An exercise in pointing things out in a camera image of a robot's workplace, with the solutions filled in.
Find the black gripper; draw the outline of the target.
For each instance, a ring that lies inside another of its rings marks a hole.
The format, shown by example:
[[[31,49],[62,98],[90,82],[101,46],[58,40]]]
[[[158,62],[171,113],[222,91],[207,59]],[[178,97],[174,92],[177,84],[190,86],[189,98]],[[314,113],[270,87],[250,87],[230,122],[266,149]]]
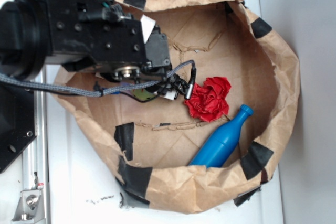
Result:
[[[165,81],[172,69],[167,36],[154,26],[144,39],[136,19],[86,22],[82,31],[62,43],[71,47],[62,63],[69,72],[100,73],[114,81]]]

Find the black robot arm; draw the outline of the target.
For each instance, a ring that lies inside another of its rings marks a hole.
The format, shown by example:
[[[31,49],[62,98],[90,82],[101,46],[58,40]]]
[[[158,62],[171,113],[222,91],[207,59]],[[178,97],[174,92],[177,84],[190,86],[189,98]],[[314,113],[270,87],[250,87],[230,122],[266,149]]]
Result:
[[[13,0],[1,7],[1,73],[29,80],[45,64],[109,80],[165,80],[167,37],[114,0]]]

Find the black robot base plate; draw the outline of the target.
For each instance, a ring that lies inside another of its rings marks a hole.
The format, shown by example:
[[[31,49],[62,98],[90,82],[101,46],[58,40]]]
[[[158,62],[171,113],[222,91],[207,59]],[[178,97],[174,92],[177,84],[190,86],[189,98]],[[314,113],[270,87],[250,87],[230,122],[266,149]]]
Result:
[[[35,138],[34,93],[1,85],[1,173]]]

